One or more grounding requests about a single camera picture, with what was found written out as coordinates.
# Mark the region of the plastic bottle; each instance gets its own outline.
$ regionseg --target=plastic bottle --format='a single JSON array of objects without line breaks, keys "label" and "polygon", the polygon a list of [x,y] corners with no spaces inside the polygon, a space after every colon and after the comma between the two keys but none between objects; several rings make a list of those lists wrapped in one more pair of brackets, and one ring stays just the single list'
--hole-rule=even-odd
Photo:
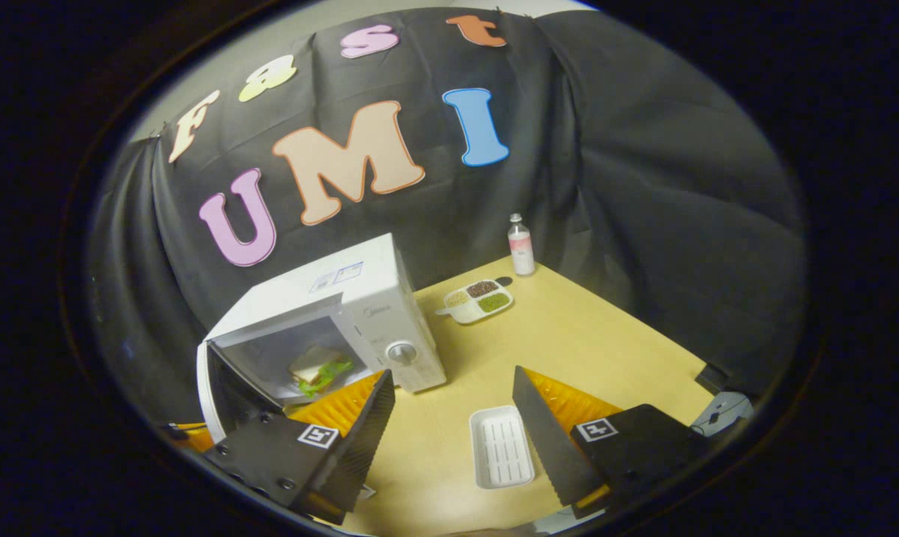
[{"label": "plastic bottle", "polygon": [[520,276],[528,276],[535,272],[535,258],[532,256],[532,238],[528,227],[521,223],[521,214],[510,217],[512,227],[508,231],[510,250],[512,251],[512,268]]}]

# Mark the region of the plastic tray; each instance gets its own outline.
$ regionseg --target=plastic tray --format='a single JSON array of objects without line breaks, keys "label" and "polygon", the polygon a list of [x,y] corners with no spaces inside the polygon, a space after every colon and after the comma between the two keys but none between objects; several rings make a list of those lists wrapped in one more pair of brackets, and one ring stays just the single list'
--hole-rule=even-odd
[{"label": "plastic tray", "polygon": [[[470,288],[479,284],[493,286],[494,289],[484,293],[484,295],[476,295],[476,293],[470,292]],[[496,295],[506,296],[508,302],[500,308],[484,312],[480,306],[480,302]],[[453,304],[454,297],[464,297],[465,300],[462,303]],[[456,319],[456,322],[467,325],[488,316],[495,315],[496,313],[503,312],[504,310],[511,308],[513,302],[515,302],[515,298],[508,292],[508,290],[506,290],[506,288],[499,285],[497,282],[493,280],[479,280],[443,296],[442,303],[445,305],[445,308],[436,310],[436,315],[452,315],[453,319]]]},{"label": "plastic tray", "polygon": [[516,407],[487,408],[469,418],[476,486],[504,489],[535,479],[525,428]]}]

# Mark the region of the wooden table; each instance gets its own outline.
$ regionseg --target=wooden table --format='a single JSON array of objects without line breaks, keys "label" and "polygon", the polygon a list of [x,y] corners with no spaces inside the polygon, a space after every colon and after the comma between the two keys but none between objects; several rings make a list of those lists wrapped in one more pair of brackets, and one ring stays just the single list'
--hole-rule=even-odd
[{"label": "wooden table", "polygon": [[[477,280],[510,276],[513,305],[473,325],[433,312],[442,297]],[[704,362],[554,271],[519,277],[506,257],[416,292],[448,381],[397,390],[366,485],[343,529],[380,537],[428,537],[525,524],[562,509],[530,446],[536,476],[510,489],[475,483],[469,416],[512,405],[516,365],[621,408],[653,404],[691,424],[712,400],[695,383]]]}]

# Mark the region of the white microwave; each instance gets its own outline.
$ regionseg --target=white microwave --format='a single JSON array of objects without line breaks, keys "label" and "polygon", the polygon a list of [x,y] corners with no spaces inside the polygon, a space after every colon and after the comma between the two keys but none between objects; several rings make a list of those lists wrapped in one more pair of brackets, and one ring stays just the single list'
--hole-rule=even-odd
[{"label": "white microwave", "polygon": [[289,370],[313,346],[351,358],[340,387],[392,370],[418,392],[446,381],[436,343],[388,233],[253,286],[197,347],[197,387],[214,442],[225,431],[214,404],[208,353],[274,405],[314,401]]}]

